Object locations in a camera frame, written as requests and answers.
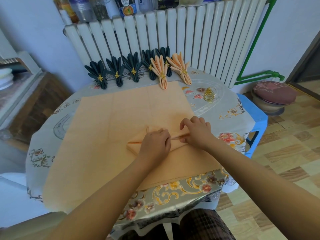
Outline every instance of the radiator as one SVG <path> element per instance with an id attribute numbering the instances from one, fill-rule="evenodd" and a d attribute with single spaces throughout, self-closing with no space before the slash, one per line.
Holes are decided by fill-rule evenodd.
<path id="1" fill-rule="evenodd" d="M 118 17 L 65 27 L 84 65 L 111 56 L 170 47 L 191 67 L 234 86 L 266 0 L 223 0 L 199 7 Z"/>

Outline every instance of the pink floral cushion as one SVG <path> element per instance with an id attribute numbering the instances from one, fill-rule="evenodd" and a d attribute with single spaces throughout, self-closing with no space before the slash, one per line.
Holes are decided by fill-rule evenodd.
<path id="1" fill-rule="evenodd" d="M 285 83 L 261 81 L 253 88 L 254 93 L 264 100 L 277 104 L 291 104 L 297 97 L 297 91 Z"/>

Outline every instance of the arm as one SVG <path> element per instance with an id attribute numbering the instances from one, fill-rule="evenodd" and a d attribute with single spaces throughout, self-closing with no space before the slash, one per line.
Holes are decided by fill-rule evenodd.
<path id="1" fill-rule="evenodd" d="M 47 240 L 105 240 L 130 197 L 170 148 L 168 130 L 148 133 L 138 157 L 67 215 Z"/>
<path id="2" fill-rule="evenodd" d="M 318 239 L 320 200 L 234 150 L 211 133 L 204 118 L 184 119 L 190 136 L 181 139 L 210 153 L 288 239 Z"/>

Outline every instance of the tablecloth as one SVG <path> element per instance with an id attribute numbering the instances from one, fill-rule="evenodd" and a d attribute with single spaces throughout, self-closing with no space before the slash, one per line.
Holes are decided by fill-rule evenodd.
<path id="1" fill-rule="evenodd" d="M 243 108 L 238 96 L 214 76 L 194 68 L 188 68 L 188 72 L 192 85 L 184 84 L 175 72 L 167 80 L 179 81 L 195 115 L 211 123 L 214 136 L 244 153 L 246 138 L 255 122 Z M 86 86 L 54 111 L 41 129 L 33 135 L 30 143 L 26 159 L 27 190 L 30 198 L 42 201 L 42 189 L 49 169 L 81 98 L 158 83 L 158 80 L 149 79 L 148 71 L 144 68 L 140 69 L 139 77 L 140 81 L 135 83 L 131 80 L 130 73 L 124 72 L 123 86 L 119 88 L 116 86 L 115 78 L 108 75 L 106 90 L 94 84 Z M 208 102 L 204 100 L 204 93 L 209 87 L 214 91 L 215 97 Z M 218 200 L 225 183 L 234 184 L 234 180 L 221 169 L 136 192 L 119 216 L 114 230 L 143 229 L 160 219 L 178 217 L 200 202 Z"/>

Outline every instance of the forearm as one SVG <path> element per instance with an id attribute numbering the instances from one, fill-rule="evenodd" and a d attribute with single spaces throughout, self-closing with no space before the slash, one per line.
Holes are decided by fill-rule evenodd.
<path id="1" fill-rule="evenodd" d="M 75 208 L 48 239 L 99 240 L 107 237 L 128 200 L 150 172 L 136 159 Z"/>
<path id="2" fill-rule="evenodd" d="M 206 151 L 287 238 L 318 237 L 320 200 L 317 197 L 250 160 L 224 141 L 214 139 Z"/>

